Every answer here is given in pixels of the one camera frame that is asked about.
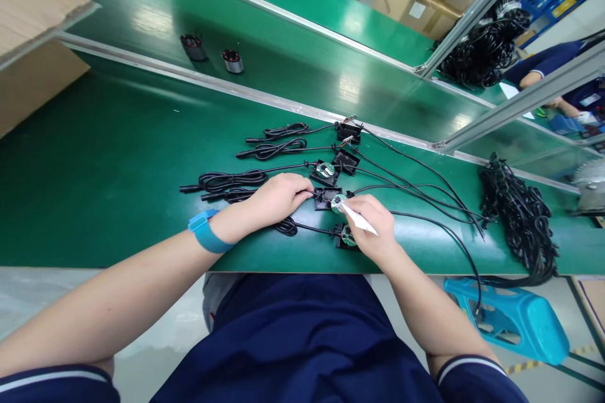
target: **person's right hand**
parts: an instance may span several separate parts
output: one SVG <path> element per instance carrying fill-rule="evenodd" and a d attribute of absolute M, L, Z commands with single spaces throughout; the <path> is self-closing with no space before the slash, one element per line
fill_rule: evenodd
<path fill-rule="evenodd" d="M 394 254 L 404 253 L 403 248 L 395 241 L 395 218 L 380 201 L 372 195 L 360 195 L 349 198 L 344 203 L 353 211 L 360 213 L 378 233 L 377 236 L 356 227 L 353 220 L 345 213 L 355 242 L 368 258 L 381 266 L 381 263 Z"/>

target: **navy blue shirt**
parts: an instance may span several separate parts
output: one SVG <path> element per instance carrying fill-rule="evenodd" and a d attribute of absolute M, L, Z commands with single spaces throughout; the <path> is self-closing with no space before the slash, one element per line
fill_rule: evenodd
<path fill-rule="evenodd" d="M 83 365 L 0 380 L 5 403 L 118 402 L 111 378 Z M 242 278 L 214 328 L 153 402 L 448 402 L 527 400 L 489 359 L 462 356 L 435 381 L 397 338 L 363 276 Z"/>
<path fill-rule="evenodd" d="M 585 50 L 582 44 L 582 41 L 572 41 L 549 47 L 530 58 L 519 61 L 504 73 L 504 79 L 520 88 L 521 80 L 530 72 L 537 72 L 542 77 L 546 77 L 581 55 Z M 604 91 L 603 82 L 596 79 L 571 90 L 569 93 L 565 93 L 562 97 L 577 109 L 593 110 L 600 104 L 599 100 L 605 98 Z"/>

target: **blue wristband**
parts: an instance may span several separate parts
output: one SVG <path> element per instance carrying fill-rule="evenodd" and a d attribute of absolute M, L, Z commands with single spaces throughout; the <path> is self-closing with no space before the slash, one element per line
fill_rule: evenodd
<path fill-rule="evenodd" d="M 195 234 L 195 238 L 200 245 L 209 252 L 222 254 L 230 250 L 235 244 L 230 244 L 220 240 L 210 228 L 208 219 L 215 215 L 217 210 L 208 210 L 200 212 L 197 216 L 189 219 L 189 231 Z"/>

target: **blue step stool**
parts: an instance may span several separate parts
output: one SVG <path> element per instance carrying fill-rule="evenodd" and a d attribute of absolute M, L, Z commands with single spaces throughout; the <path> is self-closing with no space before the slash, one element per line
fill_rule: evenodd
<path fill-rule="evenodd" d="M 477 326 L 475 308 L 470 304 L 477 301 L 477 282 L 469 278 L 446 279 L 444 288 L 458 298 L 460 308 L 486 341 L 552 365 L 559 365 L 568 356 L 569 340 L 555 311 L 543 297 L 520 288 L 506 290 L 512 294 L 498 294 L 495 288 L 483 285 L 478 320 L 493 327 L 488 332 Z M 520 341 L 507 340 L 511 335 L 519 336 Z"/>

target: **white stripe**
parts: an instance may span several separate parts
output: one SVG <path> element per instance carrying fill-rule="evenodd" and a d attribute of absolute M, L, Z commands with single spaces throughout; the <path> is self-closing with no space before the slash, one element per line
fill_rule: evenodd
<path fill-rule="evenodd" d="M 506 374 L 506 372 L 503 369 L 501 369 L 499 366 L 497 366 L 496 364 L 494 364 L 488 360 L 479 359 L 479 358 L 462 358 L 462 359 L 453 361 L 450 365 L 447 366 L 447 368 L 443 371 L 443 373 L 441 373 L 441 378 L 439 378 L 439 382 L 437 383 L 437 385 L 441 385 L 441 383 L 445 379 L 446 375 L 449 372 L 451 372 L 454 368 L 456 368 L 458 365 L 463 365 L 463 364 L 467 364 L 467 363 L 477 363 L 477 364 L 481 364 L 481 365 L 488 365 L 488 366 L 492 367 L 494 370 L 498 370 L 501 374 L 508 377 L 508 375 Z"/>
<path fill-rule="evenodd" d="M 44 375 L 38 375 L 29 378 L 23 378 L 17 381 L 13 381 L 10 383 L 6 383 L 0 385 L 0 393 L 5 392 L 7 390 L 15 389 L 17 387 L 21 387 L 28 384 L 34 384 L 41 381 L 47 381 L 51 379 L 58 378 L 88 378 L 95 381 L 107 382 L 107 379 L 102 377 L 101 375 L 93 372 L 85 372 L 83 370 L 73 370 L 68 372 L 54 372 L 54 373 L 45 373 Z"/>

